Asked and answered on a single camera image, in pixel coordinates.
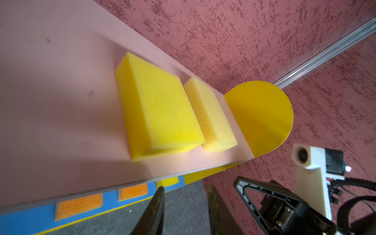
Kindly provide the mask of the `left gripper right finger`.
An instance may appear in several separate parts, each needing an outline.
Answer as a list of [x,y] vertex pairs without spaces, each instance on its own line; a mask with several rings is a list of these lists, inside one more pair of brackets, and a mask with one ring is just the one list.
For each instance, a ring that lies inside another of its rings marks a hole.
[[243,235],[244,232],[238,226],[225,202],[211,184],[208,188],[208,210],[212,235]]

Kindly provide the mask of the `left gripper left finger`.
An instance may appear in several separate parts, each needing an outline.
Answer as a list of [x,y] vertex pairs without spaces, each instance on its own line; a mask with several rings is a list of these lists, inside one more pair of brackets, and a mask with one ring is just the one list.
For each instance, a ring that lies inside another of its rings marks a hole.
[[165,188],[158,187],[131,235],[162,235],[164,229]]

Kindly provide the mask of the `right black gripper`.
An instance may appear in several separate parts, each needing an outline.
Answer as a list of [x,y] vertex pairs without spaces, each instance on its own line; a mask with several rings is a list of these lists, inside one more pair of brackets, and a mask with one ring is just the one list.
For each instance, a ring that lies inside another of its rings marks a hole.
[[[343,235],[331,220],[276,181],[262,182],[237,177],[234,187],[266,235]],[[248,195],[263,195],[258,209]]]

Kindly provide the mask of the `orange sponge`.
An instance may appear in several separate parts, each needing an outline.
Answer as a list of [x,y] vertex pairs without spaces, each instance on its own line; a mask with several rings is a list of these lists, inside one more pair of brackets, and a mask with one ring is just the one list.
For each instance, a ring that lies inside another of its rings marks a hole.
[[103,206],[103,194],[62,201],[56,204],[55,221],[69,218]]
[[125,201],[148,194],[147,184],[140,184],[118,190],[118,201]]

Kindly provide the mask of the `small yellow square sponge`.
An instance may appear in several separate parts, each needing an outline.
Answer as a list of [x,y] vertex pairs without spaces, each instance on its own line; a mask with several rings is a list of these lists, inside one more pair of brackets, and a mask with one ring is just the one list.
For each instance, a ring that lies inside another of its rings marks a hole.
[[156,187],[159,188],[159,187],[170,187],[170,186],[173,186],[175,184],[178,184],[179,183],[179,178],[178,177],[171,177],[171,178],[166,178],[166,179],[163,179],[163,180],[159,180],[159,181],[156,181]]

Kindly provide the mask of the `large yellow sponge front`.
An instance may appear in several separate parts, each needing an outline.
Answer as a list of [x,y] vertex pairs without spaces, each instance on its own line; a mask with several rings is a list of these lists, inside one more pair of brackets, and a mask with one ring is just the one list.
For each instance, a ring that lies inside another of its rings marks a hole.
[[203,150],[222,152],[237,146],[236,136],[213,89],[196,77],[191,77],[183,87],[205,137]]

